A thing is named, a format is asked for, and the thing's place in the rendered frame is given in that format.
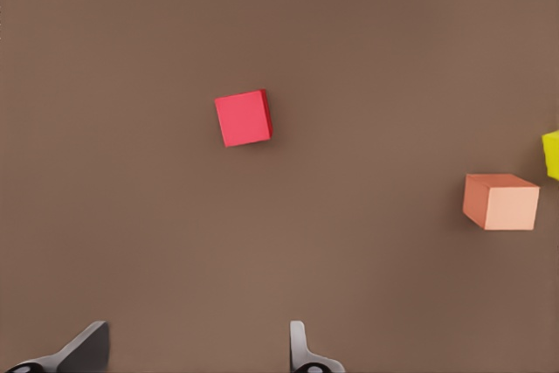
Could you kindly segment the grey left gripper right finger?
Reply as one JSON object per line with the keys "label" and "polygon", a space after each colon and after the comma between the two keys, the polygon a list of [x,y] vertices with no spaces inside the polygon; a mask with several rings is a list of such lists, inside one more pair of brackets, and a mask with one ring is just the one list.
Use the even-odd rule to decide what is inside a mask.
{"label": "grey left gripper right finger", "polygon": [[290,321],[290,373],[345,373],[343,365],[313,353],[307,346],[305,325]]}

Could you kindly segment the red wooden cube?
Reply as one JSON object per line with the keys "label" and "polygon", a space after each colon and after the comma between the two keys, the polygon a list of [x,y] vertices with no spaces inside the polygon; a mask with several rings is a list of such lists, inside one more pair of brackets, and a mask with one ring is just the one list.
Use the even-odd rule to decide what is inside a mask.
{"label": "red wooden cube", "polygon": [[265,89],[219,97],[214,104],[226,147],[272,138],[273,125]]}

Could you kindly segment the orange wooden cube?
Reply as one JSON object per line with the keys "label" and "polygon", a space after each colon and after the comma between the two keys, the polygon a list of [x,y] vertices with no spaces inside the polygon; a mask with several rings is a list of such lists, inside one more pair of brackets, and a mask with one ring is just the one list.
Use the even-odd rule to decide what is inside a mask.
{"label": "orange wooden cube", "polygon": [[513,174],[466,174],[462,211],[486,231],[532,231],[540,191]]}

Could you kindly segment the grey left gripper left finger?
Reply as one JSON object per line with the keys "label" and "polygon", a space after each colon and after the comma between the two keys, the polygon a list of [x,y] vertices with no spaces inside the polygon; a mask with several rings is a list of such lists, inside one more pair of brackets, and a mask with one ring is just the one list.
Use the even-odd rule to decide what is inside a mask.
{"label": "grey left gripper left finger", "polygon": [[106,373],[109,324],[94,321],[58,352],[21,362],[4,373]]}

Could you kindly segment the yellow wooden cube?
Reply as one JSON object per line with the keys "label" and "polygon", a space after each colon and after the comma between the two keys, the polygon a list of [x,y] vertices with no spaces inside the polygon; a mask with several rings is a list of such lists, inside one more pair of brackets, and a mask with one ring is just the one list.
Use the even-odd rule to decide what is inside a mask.
{"label": "yellow wooden cube", "polygon": [[542,135],[547,176],[559,181],[559,129]]}

